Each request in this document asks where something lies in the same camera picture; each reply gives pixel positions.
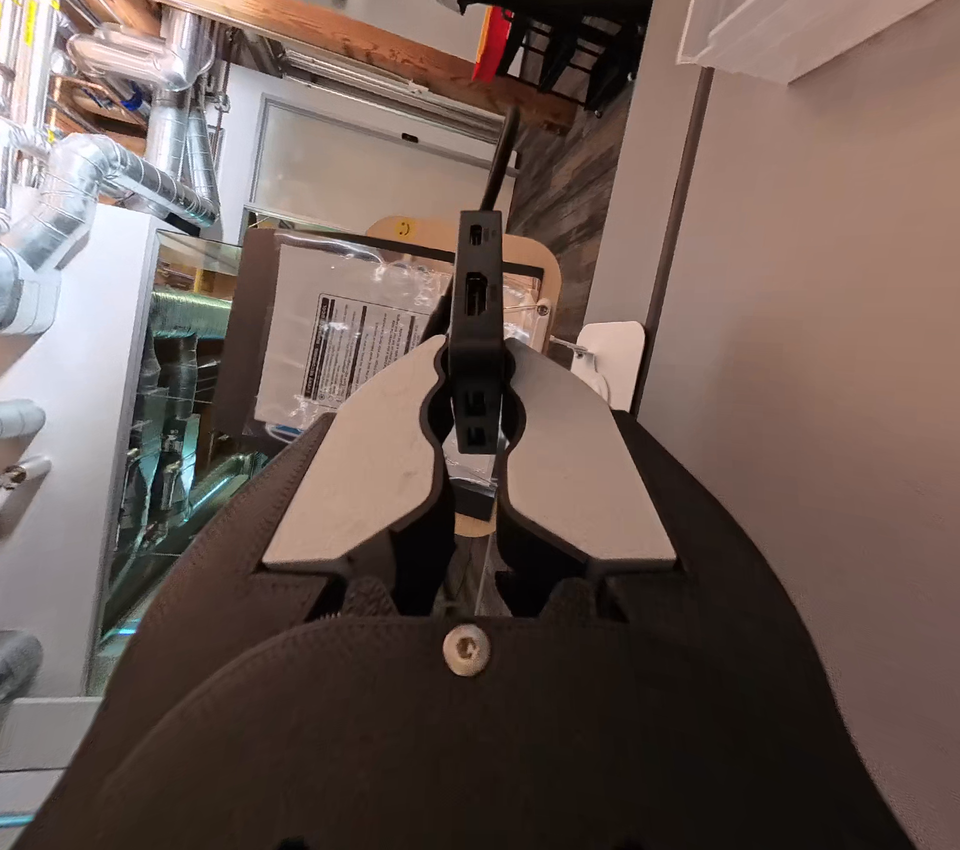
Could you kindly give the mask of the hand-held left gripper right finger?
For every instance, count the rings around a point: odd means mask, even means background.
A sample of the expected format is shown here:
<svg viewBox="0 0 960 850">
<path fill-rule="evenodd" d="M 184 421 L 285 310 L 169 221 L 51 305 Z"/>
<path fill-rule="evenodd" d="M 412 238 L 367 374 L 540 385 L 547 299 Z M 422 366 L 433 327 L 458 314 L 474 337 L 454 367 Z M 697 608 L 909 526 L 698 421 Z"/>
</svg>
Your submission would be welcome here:
<svg viewBox="0 0 960 850">
<path fill-rule="evenodd" d="M 497 592 L 537 616 L 565 580 L 672 572 L 678 556 L 609 405 L 543 354 L 508 340 L 498 461 Z"/>
</svg>

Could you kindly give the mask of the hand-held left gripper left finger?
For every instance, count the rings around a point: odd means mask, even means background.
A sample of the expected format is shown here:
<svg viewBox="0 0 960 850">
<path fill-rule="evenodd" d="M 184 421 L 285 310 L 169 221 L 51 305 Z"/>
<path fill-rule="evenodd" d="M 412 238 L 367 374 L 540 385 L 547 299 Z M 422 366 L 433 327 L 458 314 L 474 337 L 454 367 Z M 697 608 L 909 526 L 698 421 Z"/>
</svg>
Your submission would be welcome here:
<svg viewBox="0 0 960 850">
<path fill-rule="evenodd" d="M 431 613 L 455 550 L 447 344 L 425 340 L 342 404 L 267 545 L 267 570 L 375 578 L 399 613 Z"/>
</svg>

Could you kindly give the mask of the black usb hub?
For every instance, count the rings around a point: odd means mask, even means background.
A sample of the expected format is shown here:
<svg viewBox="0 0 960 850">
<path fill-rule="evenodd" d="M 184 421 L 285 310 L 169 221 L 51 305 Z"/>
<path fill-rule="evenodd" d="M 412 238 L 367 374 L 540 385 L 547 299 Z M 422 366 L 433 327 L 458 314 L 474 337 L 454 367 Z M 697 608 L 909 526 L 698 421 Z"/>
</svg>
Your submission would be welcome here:
<svg viewBox="0 0 960 850">
<path fill-rule="evenodd" d="M 505 375 L 502 218 L 497 210 L 460 215 L 447 345 L 458 450 L 492 456 L 498 449 Z"/>
</svg>

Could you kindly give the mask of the printed instruction sheet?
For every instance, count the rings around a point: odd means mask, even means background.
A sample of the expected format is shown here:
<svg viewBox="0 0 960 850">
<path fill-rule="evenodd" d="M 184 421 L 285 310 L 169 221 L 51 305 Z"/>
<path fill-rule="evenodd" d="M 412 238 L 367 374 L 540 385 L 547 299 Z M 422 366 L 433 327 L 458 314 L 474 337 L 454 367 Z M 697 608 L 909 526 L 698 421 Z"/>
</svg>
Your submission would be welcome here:
<svg viewBox="0 0 960 850">
<path fill-rule="evenodd" d="M 421 342 L 448 262 L 343 239 L 282 244 L 253 410 L 303 432 Z"/>
</svg>

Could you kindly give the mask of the white door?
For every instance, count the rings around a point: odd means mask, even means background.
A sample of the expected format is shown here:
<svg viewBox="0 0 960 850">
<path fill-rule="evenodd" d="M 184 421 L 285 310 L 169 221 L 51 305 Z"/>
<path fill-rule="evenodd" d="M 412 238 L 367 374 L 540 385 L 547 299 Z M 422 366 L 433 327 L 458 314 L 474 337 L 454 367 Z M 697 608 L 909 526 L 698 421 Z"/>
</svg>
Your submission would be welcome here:
<svg viewBox="0 0 960 850">
<path fill-rule="evenodd" d="M 479 208 L 494 150 L 424 122 L 378 127 L 262 94 L 241 207 L 352 234 L 388 217 L 455 221 Z"/>
</svg>

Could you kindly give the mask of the silver ventilation ductwork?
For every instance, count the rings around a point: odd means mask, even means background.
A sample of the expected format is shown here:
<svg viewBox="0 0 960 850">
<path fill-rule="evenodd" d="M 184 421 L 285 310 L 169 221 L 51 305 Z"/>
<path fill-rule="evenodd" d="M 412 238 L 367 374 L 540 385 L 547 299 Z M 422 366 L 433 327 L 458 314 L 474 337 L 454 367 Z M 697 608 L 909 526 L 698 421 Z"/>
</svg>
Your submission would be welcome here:
<svg viewBox="0 0 960 850">
<path fill-rule="evenodd" d="M 147 156 L 112 137 L 52 138 L 46 122 L 61 0 L 2 0 L 3 336 L 37 337 L 54 323 L 61 270 L 90 232 L 103 194 L 207 229 L 220 220 L 210 137 L 195 84 L 211 67 L 210 25 L 177 8 L 153 37 L 102 25 L 66 41 L 83 76 L 152 91 Z"/>
</svg>

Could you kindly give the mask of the red and yellow bin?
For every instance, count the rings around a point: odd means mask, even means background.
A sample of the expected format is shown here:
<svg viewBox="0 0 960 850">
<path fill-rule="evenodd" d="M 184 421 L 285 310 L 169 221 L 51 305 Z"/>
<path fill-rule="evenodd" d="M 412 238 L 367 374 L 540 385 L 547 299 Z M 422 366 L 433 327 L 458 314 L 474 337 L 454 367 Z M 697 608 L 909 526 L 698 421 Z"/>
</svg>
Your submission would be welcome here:
<svg viewBox="0 0 960 850">
<path fill-rule="evenodd" d="M 513 15 L 510 11 L 498 5 L 486 8 L 472 71 L 473 82 L 489 83 L 498 75 L 507 52 L 512 25 Z"/>
</svg>

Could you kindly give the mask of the white bracket plate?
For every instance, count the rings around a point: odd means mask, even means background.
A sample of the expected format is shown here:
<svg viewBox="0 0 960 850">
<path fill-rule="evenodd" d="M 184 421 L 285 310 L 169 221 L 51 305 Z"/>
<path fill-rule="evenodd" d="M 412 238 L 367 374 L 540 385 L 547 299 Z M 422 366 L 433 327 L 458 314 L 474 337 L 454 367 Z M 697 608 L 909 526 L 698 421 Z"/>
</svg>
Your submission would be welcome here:
<svg viewBox="0 0 960 850">
<path fill-rule="evenodd" d="M 571 372 L 604 398 L 612 410 L 629 412 L 646 344 L 635 320 L 587 324 L 573 346 Z"/>
</svg>

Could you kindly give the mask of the wooden post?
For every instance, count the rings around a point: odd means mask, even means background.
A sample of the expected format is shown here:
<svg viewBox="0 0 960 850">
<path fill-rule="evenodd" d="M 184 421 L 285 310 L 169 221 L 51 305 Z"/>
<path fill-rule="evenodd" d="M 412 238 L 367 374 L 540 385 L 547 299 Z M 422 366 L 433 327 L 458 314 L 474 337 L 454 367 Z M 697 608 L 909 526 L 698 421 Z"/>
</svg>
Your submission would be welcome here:
<svg viewBox="0 0 960 850">
<path fill-rule="evenodd" d="M 153 0 L 222 24 L 293 45 L 329 52 L 410 81 L 442 98 L 505 115 L 518 109 L 525 124 L 564 135 L 577 106 L 541 94 L 510 76 L 473 80 L 474 65 L 460 57 L 301 0 Z"/>
</svg>

